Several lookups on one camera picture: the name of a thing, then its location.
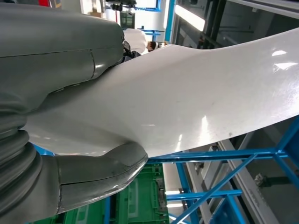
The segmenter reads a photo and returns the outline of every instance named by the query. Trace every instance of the glossy white surface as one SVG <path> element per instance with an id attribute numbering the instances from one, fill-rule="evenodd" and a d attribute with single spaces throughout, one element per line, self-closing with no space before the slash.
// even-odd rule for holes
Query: glossy white surface
<path id="1" fill-rule="evenodd" d="M 48 97 L 24 129 L 60 154 L 128 140 L 149 156 L 206 145 L 299 113 L 299 29 L 215 50 L 166 46 Z"/>

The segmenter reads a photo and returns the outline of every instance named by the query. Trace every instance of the red object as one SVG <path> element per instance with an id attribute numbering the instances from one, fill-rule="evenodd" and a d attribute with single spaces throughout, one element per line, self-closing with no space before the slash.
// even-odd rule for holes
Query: red object
<path id="1" fill-rule="evenodd" d="M 50 7 L 49 0 L 39 0 L 40 6 Z"/>

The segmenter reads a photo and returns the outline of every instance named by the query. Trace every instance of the person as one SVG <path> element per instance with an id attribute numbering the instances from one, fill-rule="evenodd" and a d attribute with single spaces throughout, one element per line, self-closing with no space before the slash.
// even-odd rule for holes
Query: person
<path id="1" fill-rule="evenodd" d="M 137 51 L 141 55 L 166 45 L 165 42 L 159 44 L 158 42 L 147 41 L 145 32 L 140 29 L 128 28 L 123 32 L 125 40 L 130 44 L 131 51 Z"/>

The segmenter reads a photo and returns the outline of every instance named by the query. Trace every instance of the machine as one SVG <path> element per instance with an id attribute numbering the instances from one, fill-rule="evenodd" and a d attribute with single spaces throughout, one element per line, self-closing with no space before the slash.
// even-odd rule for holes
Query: machine
<path id="1" fill-rule="evenodd" d="M 0 30 L 0 223 L 100 200 L 148 156 L 299 113 L 299 29 L 138 57 L 116 23 L 52 8 L 2 3 Z"/>

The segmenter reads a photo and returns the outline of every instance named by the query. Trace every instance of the white robot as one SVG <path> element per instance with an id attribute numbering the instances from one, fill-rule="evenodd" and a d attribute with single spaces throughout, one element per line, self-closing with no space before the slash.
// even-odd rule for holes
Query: white robot
<path id="1" fill-rule="evenodd" d="M 299 29 L 136 57 L 113 21 L 0 4 L 0 32 L 0 223 L 100 200 L 126 187 L 148 156 L 299 113 Z"/>

